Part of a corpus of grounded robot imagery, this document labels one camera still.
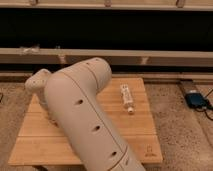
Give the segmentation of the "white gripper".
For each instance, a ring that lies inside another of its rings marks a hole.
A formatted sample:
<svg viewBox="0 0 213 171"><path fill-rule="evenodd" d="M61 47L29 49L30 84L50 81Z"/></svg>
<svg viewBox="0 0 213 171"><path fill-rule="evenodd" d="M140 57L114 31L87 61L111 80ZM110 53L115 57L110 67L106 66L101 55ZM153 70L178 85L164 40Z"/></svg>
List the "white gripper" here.
<svg viewBox="0 0 213 171"><path fill-rule="evenodd" d="M46 111L47 118L49 119L49 121L52 124L57 124L55 117L53 116L53 114L51 113L51 111L48 109L48 107L47 106L43 106L43 109Z"/></svg>

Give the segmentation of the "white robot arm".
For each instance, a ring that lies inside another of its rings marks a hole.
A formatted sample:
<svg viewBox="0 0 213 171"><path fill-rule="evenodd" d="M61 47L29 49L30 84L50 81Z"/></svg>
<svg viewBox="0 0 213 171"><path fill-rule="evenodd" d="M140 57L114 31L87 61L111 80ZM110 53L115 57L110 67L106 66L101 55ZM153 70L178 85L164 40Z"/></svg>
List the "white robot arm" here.
<svg viewBox="0 0 213 171"><path fill-rule="evenodd" d="M54 73L41 69L25 87L52 115L87 171L145 171L97 102L110 80L109 64L92 58Z"/></svg>

